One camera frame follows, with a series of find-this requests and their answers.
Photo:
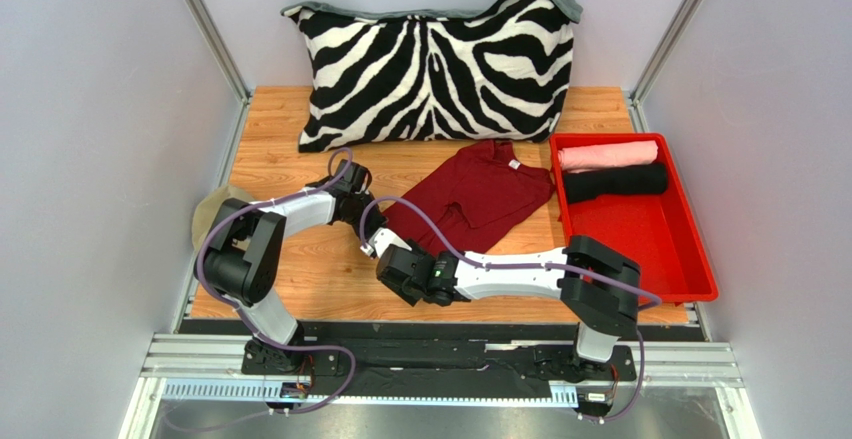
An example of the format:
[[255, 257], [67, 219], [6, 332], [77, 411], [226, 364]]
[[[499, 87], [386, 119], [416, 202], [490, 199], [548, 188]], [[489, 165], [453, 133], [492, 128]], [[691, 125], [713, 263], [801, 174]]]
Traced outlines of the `dark red t shirt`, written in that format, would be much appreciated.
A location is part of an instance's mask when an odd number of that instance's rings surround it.
[[554, 192], [549, 170], [523, 164], [508, 141], [488, 140], [460, 149], [402, 198], [456, 250], [486, 253]]

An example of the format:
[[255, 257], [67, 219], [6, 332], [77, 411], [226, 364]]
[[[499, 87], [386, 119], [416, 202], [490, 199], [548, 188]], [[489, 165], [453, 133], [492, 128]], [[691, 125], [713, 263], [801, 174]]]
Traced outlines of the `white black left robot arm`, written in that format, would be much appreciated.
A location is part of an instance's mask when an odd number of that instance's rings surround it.
[[334, 175], [290, 195], [253, 203], [225, 200], [199, 250], [197, 279], [237, 311], [258, 341], [287, 354], [309, 351], [298, 320], [274, 291], [283, 242], [342, 222], [353, 228], [367, 255], [380, 255], [385, 247], [375, 237], [387, 220], [373, 203], [371, 183], [369, 169], [343, 160]]

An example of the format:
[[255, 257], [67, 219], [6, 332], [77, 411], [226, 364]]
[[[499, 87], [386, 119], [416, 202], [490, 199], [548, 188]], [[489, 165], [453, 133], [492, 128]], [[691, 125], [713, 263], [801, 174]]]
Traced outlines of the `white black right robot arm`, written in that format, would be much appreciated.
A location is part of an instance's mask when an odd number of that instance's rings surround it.
[[639, 264], [588, 236], [531, 254], [432, 255], [382, 229], [365, 250], [377, 260], [378, 280], [410, 305], [503, 296], [560, 301], [579, 320], [574, 356], [580, 362], [609, 362], [618, 340], [637, 324]]

